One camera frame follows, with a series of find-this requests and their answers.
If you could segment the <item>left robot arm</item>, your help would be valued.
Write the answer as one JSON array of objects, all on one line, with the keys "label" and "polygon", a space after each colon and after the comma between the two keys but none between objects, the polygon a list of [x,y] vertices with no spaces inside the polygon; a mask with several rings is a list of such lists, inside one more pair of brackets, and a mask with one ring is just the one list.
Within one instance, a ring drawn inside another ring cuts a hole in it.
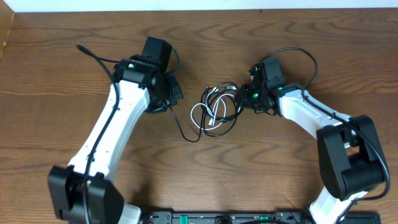
[{"label": "left robot arm", "polygon": [[55,216],[68,223],[139,223],[142,211],[114,186],[119,160],[143,113],[166,112],[183,98],[168,70],[176,50],[148,37],[141,54],[114,63],[106,104],[81,149],[47,177]]}]

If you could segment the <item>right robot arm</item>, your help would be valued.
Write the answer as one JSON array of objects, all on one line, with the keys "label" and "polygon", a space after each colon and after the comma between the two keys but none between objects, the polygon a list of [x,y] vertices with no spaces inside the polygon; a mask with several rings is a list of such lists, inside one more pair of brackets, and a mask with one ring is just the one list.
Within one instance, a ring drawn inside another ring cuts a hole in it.
[{"label": "right robot arm", "polygon": [[236,96],[239,106],[295,122],[317,141],[323,189],[301,223],[343,223],[350,208],[379,184],[391,185],[389,170],[372,119],[339,113],[298,84],[287,83],[277,59],[249,69],[251,83]]}]

